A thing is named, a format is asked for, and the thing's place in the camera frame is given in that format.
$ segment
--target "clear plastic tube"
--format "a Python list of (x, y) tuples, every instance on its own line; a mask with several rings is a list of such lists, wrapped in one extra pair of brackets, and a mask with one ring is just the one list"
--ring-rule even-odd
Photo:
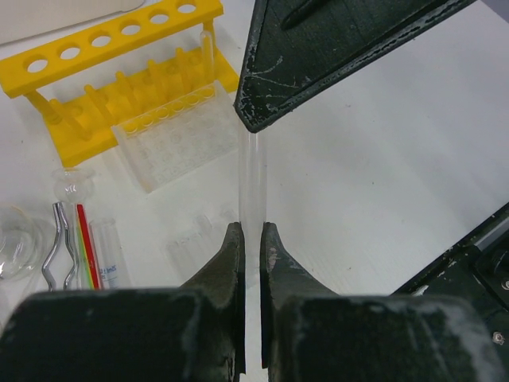
[(266, 131), (239, 132), (239, 217), (246, 246), (247, 288), (258, 283), (260, 238), (266, 220)]
[(122, 255), (115, 220), (97, 220), (89, 225), (104, 289), (130, 288), (129, 272)]

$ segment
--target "red stick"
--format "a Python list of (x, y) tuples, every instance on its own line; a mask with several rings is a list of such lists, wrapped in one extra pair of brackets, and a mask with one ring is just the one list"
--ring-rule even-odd
[(83, 205), (76, 205), (76, 211), (78, 212), (78, 221), (80, 222), (81, 233), (83, 234), (83, 242), (85, 244), (85, 252), (87, 255), (88, 267), (92, 276), (92, 284), (94, 289), (101, 289), (99, 266), (95, 261), (94, 250), (92, 249), (92, 241), (90, 238), (90, 232), (88, 231), (87, 216), (85, 215), (85, 208)]

